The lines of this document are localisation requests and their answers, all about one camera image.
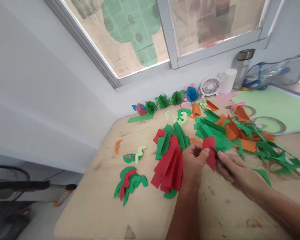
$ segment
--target clear plastic bag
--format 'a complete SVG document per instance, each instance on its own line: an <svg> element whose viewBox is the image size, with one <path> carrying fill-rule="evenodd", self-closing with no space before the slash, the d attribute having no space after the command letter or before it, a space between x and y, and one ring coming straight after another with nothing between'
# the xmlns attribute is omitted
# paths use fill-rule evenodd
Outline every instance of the clear plastic bag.
<svg viewBox="0 0 300 240"><path fill-rule="evenodd" d="M281 62L261 62L252 66L243 81L243 86L252 90L264 90L272 83L291 85L299 80L300 54Z"/></svg>

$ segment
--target person's right hand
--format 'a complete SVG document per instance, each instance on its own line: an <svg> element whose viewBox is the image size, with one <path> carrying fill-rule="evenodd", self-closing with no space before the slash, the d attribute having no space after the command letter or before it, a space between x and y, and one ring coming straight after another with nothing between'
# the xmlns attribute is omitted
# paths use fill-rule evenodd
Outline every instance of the person's right hand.
<svg viewBox="0 0 300 240"><path fill-rule="evenodd" d="M258 198L270 188L239 156L218 151L222 164L226 165L233 173L224 169L217 163L217 169L225 180L236 184L250 200L256 202Z"/></svg>

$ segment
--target wooden table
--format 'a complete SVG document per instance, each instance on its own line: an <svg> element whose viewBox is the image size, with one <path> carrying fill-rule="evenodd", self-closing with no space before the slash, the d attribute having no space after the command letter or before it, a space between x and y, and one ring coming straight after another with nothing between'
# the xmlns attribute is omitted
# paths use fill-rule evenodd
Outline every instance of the wooden table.
<svg viewBox="0 0 300 240"><path fill-rule="evenodd" d="M300 84L293 86L300 89ZM231 102L218 102L215 97L211 101L220 108L216 111L218 115L229 113L224 107ZM150 183L153 169L158 163L155 160L157 145L152 139L158 128L162 129L167 123L173 124L172 117L177 115L178 109L170 105L166 109L159 109L152 120L142 122L127 124L131 116L116 121L57 222L56 237L165 238L177 197L164 198L163 192ZM166 111L170 111L169 121L165 120ZM194 119L188 118L182 128L187 136L201 141L195 135L194 123ZM119 139L122 142L116 155L114 147ZM300 133L278 136L276 141L300 159ZM125 163L122 156L137 153L141 145L147 145L148 148L139 163ZM235 148L228 152L237 154ZM245 154L245 158L249 166L267 170L273 188L300 203L299 175L295 172L292 175L273 174L269 171L271 166L267 160L261 161L250 154ZM135 189L123 207L123 202L114 199L113 193L120 181L121 170L127 166L135 166L139 175L145 175L149 186L140 185ZM199 216L203 239L290 239L262 208L217 172L213 172L208 165L204 166L199 190Z"/></svg>

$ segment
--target white fan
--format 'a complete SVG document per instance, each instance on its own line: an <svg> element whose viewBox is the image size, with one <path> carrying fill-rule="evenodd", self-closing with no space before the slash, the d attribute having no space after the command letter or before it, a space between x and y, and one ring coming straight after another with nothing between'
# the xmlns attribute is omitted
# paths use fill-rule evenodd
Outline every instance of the white fan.
<svg viewBox="0 0 300 240"><path fill-rule="evenodd" d="M211 96L213 94L218 96L220 83L220 79L217 77L207 77L206 79L204 79L200 85L200 91L202 93L201 98L204 98L204 96Z"/></svg>

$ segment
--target hand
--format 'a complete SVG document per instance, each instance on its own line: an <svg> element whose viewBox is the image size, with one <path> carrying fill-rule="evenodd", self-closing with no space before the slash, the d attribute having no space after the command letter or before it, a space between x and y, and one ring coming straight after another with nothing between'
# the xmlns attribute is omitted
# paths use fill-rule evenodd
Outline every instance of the hand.
<svg viewBox="0 0 300 240"><path fill-rule="evenodd" d="M200 187L203 165L209 156L209 152L210 149L203 149L200 143L192 143L183 150L182 185Z"/></svg>
<svg viewBox="0 0 300 240"><path fill-rule="evenodd" d="M228 173L219 163L217 169L225 180L235 184L250 200L258 202L258 198L270 186L253 171L239 156L218 151L220 161L233 173Z"/></svg>

